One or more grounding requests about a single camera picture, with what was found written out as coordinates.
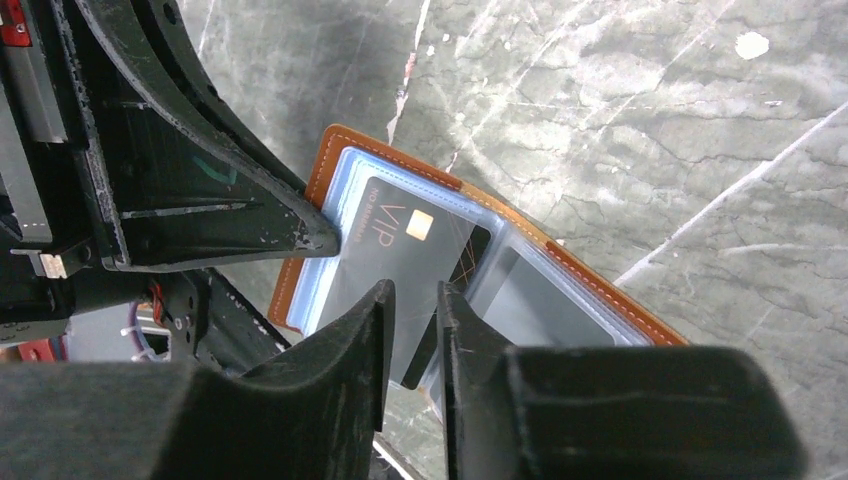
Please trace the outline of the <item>brown leather card holder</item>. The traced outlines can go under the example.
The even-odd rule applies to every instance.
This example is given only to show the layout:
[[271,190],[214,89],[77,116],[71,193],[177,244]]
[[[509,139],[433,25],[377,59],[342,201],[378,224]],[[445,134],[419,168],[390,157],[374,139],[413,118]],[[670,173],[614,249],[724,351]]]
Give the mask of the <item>brown leather card holder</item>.
[[374,283],[396,287],[390,380],[442,404],[436,288],[454,285],[521,346],[657,345],[683,338],[507,204],[343,125],[323,135],[306,198],[337,227],[337,255],[289,259],[273,324],[311,335]]

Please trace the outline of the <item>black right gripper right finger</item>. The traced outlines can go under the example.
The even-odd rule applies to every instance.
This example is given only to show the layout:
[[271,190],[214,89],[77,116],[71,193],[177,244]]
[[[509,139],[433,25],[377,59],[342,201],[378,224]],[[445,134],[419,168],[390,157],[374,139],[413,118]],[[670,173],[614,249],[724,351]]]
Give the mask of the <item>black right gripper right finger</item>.
[[746,353],[519,347],[437,296],[452,479],[801,479],[808,454]]

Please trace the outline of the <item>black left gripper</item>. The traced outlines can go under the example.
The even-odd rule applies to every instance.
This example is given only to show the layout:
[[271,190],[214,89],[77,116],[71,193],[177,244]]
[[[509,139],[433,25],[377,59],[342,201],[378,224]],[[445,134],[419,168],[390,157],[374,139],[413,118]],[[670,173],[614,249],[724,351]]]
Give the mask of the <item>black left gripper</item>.
[[72,80],[50,3],[2,2],[2,331],[128,301],[132,276],[101,258],[176,272],[338,251],[219,97],[175,2],[74,2]]

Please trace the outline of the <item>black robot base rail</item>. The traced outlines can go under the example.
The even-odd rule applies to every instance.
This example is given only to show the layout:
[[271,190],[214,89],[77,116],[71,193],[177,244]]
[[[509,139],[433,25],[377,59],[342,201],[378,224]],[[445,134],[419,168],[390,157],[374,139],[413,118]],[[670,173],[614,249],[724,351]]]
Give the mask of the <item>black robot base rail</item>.
[[151,289],[173,361],[240,377],[291,347],[214,268],[156,275]]

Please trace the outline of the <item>black right gripper view left finger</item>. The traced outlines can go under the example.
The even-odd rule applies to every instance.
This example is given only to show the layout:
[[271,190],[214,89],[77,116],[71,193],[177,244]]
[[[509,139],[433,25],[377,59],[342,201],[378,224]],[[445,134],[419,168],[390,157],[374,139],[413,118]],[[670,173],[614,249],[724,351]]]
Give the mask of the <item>black right gripper view left finger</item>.
[[189,362],[1,369],[5,479],[364,479],[383,425],[395,286],[228,376]]

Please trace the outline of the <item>dark VIP credit card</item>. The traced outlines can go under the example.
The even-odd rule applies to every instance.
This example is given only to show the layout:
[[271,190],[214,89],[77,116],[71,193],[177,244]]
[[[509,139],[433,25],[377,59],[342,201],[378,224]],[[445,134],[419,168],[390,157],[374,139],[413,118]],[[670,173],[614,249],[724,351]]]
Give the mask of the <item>dark VIP credit card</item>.
[[490,242],[488,229],[371,177],[318,324],[339,318],[376,282],[391,280],[396,302],[390,379],[415,389],[436,348],[439,282],[466,290]]

